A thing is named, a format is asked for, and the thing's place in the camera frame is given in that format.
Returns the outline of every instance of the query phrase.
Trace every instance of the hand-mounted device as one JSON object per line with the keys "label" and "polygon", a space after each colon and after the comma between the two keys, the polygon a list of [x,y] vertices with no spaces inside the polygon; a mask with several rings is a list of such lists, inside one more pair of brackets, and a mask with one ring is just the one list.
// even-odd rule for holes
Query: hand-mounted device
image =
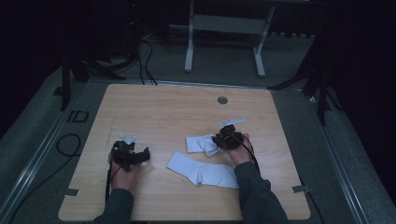
{"label": "hand-mounted device", "polygon": [[224,149],[238,148],[244,142],[244,137],[241,133],[235,131],[235,127],[233,125],[243,121],[245,121],[244,118],[227,119],[226,121],[219,123],[219,126],[222,126],[223,128],[220,129],[219,133],[216,133],[216,136],[212,137],[213,142],[218,147]]}
{"label": "hand-mounted device", "polygon": [[127,144],[125,141],[117,141],[111,148],[113,160],[122,169],[129,172],[131,165],[149,160],[149,148],[146,147],[142,152],[134,152],[134,142]]}

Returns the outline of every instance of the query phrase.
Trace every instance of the metal stand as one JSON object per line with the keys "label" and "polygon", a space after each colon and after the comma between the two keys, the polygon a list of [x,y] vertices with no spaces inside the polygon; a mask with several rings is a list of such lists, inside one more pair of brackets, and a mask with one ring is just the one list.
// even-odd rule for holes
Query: metal stand
{"label": "metal stand", "polygon": [[207,16],[194,14],[194,0],[190,0],[190,24],[189,24],[189,45],[187,47],[186,63],[184,71],[192,70],[192,58],[194,53],[193,33],[194,30],[207,30],[218,32],[232,32],[240,34],[260,35],[261,40],[257,47],[253,48],[253,55],[256,62],[259,77],[264,77],[264,66],[262,65],[262,46],[268,34],[268,28],[275,12],[275,7],[271,7],[266,20],[255,20],[245,18],[231,18],[219,16]]}

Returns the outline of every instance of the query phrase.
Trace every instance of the sleeve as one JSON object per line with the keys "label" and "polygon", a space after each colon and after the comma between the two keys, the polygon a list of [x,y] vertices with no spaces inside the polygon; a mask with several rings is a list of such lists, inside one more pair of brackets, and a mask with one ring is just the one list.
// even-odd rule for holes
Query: sleeve
{"label": "sleeve", "polygon": [[271,191],[271,183],[260,176],[252,162],[234,169],[239,185],[239,206],[245,224],[289,223],[279,200]]}
{"label": "sleeve", "polygon": [[131,222],[133,204],[134,196],[130,191],[113,189],[108,197],[105,211],[92,224],[129,224]]}

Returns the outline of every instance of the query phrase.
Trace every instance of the white cloth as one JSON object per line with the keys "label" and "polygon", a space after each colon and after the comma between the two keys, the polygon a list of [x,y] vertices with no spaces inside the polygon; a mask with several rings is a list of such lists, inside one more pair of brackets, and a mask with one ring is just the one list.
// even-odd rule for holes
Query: white cloth
{"label": "white cloth", "polygon": [[194,185],[213,185],[229,189],[238,189],[233,168],[224,164],[212,164],[195,161],[175,151],[167,168],[186,176]]}
{"label": "white cloth", "polygon": [[205,152],[206,156],[213,156],[221,149],[213,142],[212,136],[214,134],[208,134],[204,136],[189,136],[186,137],[187,152]]}

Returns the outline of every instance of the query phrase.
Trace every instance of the table top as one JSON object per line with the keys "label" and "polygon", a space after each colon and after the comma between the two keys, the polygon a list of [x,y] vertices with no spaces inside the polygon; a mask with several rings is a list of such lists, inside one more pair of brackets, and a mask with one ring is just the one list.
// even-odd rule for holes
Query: table top
{"label": "table top", "polygon": [[[222,105],[218,98],[228,103]],[[186,136],[217,133],[228,118],[245,118],[237,132],[249,133],[262,177],[272,183],[289,219],[307,219],[310,211],[272,95],[242,88],[109,85],[78,161],[59,218],[93,220],[105,208],[107,156],[119,135],[137,136],[135,151],[149,147],[134,193],[132,220],[241,220],[238,190],[190,180],[166,168],[175,151],[202,162],[233,166],[225,154],[187,153]]]}

